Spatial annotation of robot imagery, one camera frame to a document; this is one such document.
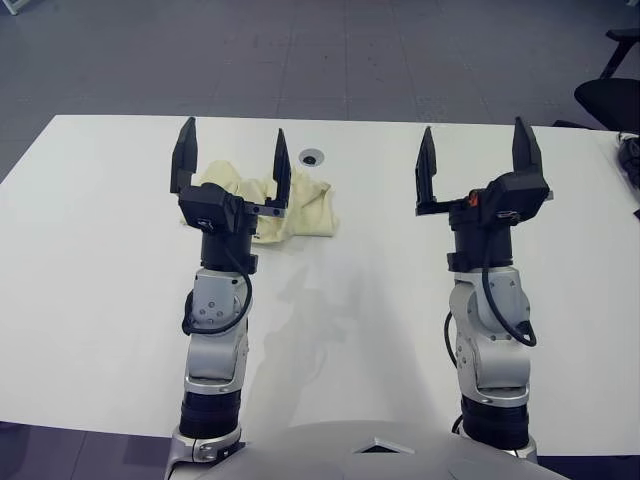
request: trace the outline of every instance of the black chair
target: black chair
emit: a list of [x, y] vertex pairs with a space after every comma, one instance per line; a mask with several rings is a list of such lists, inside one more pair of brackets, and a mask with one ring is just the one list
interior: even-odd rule
[[[607, 37], [618, 42], [600, 78], [583, 83], [574, 97], [609, 130], [640, 133], [640, 80], [611, 78], [631, 47], [640, 42], [640, 28], [609, 30]], [[562, 120], [554, 127], [582, 127]]]

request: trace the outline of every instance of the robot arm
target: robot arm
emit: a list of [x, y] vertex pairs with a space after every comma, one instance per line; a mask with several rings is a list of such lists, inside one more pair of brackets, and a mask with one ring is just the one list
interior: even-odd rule
[[457, 326], [454, 362], [462, 393], [460, 433], [536, 461], [528, 434], [529, 355], [537, 343], [530, 305], [512, 265], [511, 227], [533, 218], [550, 197], [532, 129], [516, 118], [514, 171], [463, 199], [437, 202], [431, 131], [418, 163], [417, 215], [449, 213], [456, 251], [448, 254], [455, 287], [449, 304]]
[[165, 478], [184, 464], [215, 465], [241, 448], [240, 395], [248, 353], [247, 321], [256, 272], [251, 238], [257, 216], [282, 217], [291, 167], [282, 131], [276, 143], [275, 199], [245, 201], [222, 187], [191, 185], [197, 167], [195, 119], [183, 126], [173, 152], [171, 193], [187, 224], [202, 231], [202, 267], [187, 295], [182, 330], [190, 335], [180, 424], [172, 437]]

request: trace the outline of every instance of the black cylindrical joint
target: black cylindrical joint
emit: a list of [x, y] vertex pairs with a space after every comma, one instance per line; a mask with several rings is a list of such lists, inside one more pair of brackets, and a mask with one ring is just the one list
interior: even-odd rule
[[482, 268], [487, 239], [491, 236], [491, 262], [489, 268], [505, 267], [512, 264], [511, 230], [502, 227], [496, 230], [486, 230], [477, 225], [462, 224], [454, 231], [456, 239], [456, 253], [464, 253], [466, 270]]
[[190, 438], [217, 438], [238, 426], [240, 390], [222, 395], [186, 392], [182, 400], [180, 433]]
[[449, 212], [449, 225], [455, 235], [456, 251], [447, 255], [449, 270], [469, 272], [484, 266], [487, 241], [491, 239], [489, 268], [511, 265], [511, 230], [508, 225], [491, 229], [480, 225], [480, 207], [455, 205]]
[[257, 257], [251, 255], [251, 238], [256, 233], [258, 217], [247, 216], [247, 223], [238, 233], [202, 233], [202, 266], [219, 272], [235, 272], [237, 268], [226, 254], [228, 250], [240, 262], [246, 273], [255, 273]]
[[462, 427], [472, 439], [500, 450], [517, 450], [529, 443], [526, 405], [494, 407], [463, 396]]

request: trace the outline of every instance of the black cable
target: black cable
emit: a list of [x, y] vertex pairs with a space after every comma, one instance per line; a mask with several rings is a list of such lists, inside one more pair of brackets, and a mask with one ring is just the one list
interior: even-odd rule
[[538, 339], [536, 338], [536, 334], [533, 332], [533, 326], [531, 322], [520, 322], [518, 324], [518, 329], [526, 329], [524, 335], [529, 335], [529, 339], [527, 340], [524, 335], [514, 329], [498, 310], [498, 306], [496, 305], [495, 300], [493, 299], [493, 294], [491, 293], [491, 288], [489, 287], [489, 265], [491, 264], [491, 234], [487, 235], [487, 243], [485, 245], [484, 250], [484, 265], [482, 266], [482, 288], [484, 289], [484, 295], [487, 298], [487, 302], [489, 302], [489, 307], [491, 311], [495, 315], [498, 323], [504, 328], [509, 335], [515, 338], [518, 342], [526, 345], [527, 347], [535, 347], [538, 343]]
[[182, 329], [185, 331], [185, 333], [200, 333], [203, 335], [215, 335], [217, 333], [226, 332], [232, 329], [233, 327], [235, 327], [238, 323], [240, 323], [240, 320], [242, 320], [242, 317], [244, 317], [244, 315], [247, 313], [247, 310], [249, 310], [249, 306], [251, 305], [251, 299], [253, 298], [253, 285], [251, 284], [251, 279], [249, 278], [249, 275], [247, 274], [247, 272], [245, 272], [242, 265], [240, 265], [240, 262], [236, 260], [236, 258], [231, 254], [228, 248], [225, 247], [224, 253], [229, 259], [229, 261], [231, 261], [233, 268], [235, 268], [236, 271], [242, 276], [245, 284], [247, 285], [247, 296], [244, 299], [244, 304], [242, 305], [242, 309], [240, 310], [236, 318], [234, 318], [230, 323], [227, 323], [222, 327], [217, 327], [217, 328], [194, 327], [192, 326], [191, 320], [190, 320], [191, 307], [193, 304], [193, 290], [192, 290], [191, 292], [189, 292], [189, 295], [187, 295], [187, 300], [184, 306], [185, 321], [183, 322]]
[[449, 324], [451, 323], [451, 317], [453, 317], [453, 315], [449, 312], [447, 313], [447, 318], [444, 320], [444, 344], [447, 346], [447, 353], [453, 362], [453, 366], [458, 368], [458, 362], [456, 362], [456, 357], [451, 349], [451, 339], [449, 338]]
[[453, 426], [451, 427], [451, 433], [455, 433], [455, 434], [460, 433], [459, 428], [461, 423], [462, 423], [462, 415], [456, 418], [456, 421], [453, 422]]

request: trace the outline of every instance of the yellow cloth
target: yellow cloth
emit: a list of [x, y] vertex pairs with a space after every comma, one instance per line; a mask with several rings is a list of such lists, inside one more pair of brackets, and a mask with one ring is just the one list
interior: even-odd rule
[[[266, 197], [274, 198], [276, 183], [271, 178], [243, 180], [233, 165], [225, 161], [211, 163], [197, 185], [216, 183], [233, 195], [260, 205]], [[289, 206], [284, 218], [258, 217], [255, 243], [282, 242], [293, 235], [332, 237], [338, 218], [331, 208], [333, 190], [327, 182], [312, 180], [306, 172], [291, 172]]]

